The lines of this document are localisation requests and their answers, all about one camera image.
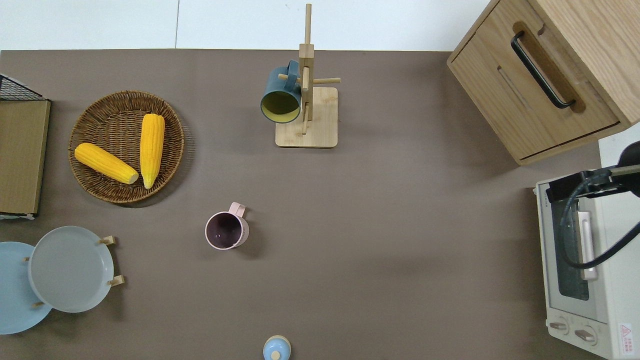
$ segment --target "mug handle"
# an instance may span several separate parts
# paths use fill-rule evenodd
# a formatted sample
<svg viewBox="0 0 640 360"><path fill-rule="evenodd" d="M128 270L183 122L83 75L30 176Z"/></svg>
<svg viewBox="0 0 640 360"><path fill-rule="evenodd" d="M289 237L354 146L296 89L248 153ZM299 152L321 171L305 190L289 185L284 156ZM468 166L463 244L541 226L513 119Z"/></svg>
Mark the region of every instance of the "mug handle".
<svg viewBox="0 0 640 360"><path fill-rule="evenodd" d="M244 215L244 210L246 209L246 206L238 203L238 202L232 202L231 203L231 207L229 208L229 212L233 215L236 215L238 217L242 217Z"/></svg>
<svg viewBox="0 0 640 360"><path fill-rule="evenodd" d="M300 75L300 65L296 60L289 60L289 66L287 66L287 81L284 83L285 90L292 92L296 85L296 79Z"/></svg>

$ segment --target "wooden cabinet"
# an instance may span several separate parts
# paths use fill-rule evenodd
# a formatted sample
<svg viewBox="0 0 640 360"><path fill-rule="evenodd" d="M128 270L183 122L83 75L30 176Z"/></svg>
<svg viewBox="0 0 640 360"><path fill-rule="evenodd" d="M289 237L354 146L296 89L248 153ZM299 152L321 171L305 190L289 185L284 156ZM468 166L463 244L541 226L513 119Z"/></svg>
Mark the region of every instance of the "wooden cabinet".
<svg viewBox="0 0 640 360"><path fill-rule="evenodd" d="M494 0L447 64L532 163L640 119L640 1Z"/></svg>

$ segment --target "wooden mug rack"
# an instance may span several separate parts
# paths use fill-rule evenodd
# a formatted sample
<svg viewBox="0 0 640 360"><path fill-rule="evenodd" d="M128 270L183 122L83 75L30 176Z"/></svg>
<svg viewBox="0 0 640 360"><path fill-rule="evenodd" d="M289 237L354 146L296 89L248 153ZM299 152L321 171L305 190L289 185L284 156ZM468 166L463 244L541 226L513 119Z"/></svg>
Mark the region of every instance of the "wooden mug rack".
<svg viewBox="0 0 640 360"><path fill-rule="evenodd" d="M286 124L276 124L280 147L335 147L338 144L338 90L314 85L340 83L340 78L314 78L314 45L311 44L311 4L305 14L305 43L300 44L302 96L300 115ZM280 79L288 78L285 74Z"/></svg>

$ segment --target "wooden base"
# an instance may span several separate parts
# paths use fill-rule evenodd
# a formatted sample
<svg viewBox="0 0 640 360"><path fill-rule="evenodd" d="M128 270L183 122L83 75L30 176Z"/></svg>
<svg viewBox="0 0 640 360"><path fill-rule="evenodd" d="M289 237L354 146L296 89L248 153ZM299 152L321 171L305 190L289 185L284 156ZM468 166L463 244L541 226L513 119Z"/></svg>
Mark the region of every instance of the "wooden base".
<svg viewBox="0 0 640 360"><path fill-rule="evenodd" d="M280 147L335 147L338 145L338 89L314 87L313 120L303 134L303 114L288 123L276 124Z"/></svg>

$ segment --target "wooden peg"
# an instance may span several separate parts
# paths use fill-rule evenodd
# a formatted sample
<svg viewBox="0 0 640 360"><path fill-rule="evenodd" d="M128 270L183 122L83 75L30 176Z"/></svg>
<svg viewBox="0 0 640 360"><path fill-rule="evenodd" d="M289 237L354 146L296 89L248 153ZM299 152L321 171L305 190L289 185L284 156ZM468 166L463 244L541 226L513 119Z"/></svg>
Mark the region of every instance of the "wooden peg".
<svg viewBox="0 0 640 360"><path fill-rule="evenodd" d="M309 123L309 103L305 104L305 111L303 112L304 118L302 119L302 135L307 134L307 126Z"/></svg>
<svg viewBox="0 0 640 360"><path fill-rule="evenodd" d="M286 80L289 79L289 76L286 74L278 74L278 79L280 80ZM298 84L301 83L300 78L296 78L296 82ZM314 79L314 85L322 85L322 84L337 84L342 82L341 78L319 78L319 79Z"/></svg>
<svg viewBox="0 0 640 360"><path fill-rule="evenodd" d="M309 67L302 68L302 91L309 91Z"/></svg>
<svg viewBox="0 0 640 360"><path fill-rule="evenodd" d="M113 235L109 235L98 241L98 244L105 244L105 245L113 245L115 243L116 243L116 239L113 237Z"/></svg>
<svg viewBox="0 0 640 360"><path fill-rule="evenodd" d="M311 44L311 4L305 10L305 44Z"/></svg>
<svg viewBox="0 0 640 360"><path fill-rule="evenodd" d="M109 284L111 286L124 284L124 276L118 275L118 276L114 277L113 280L107 281L107 284Z"/></svg>

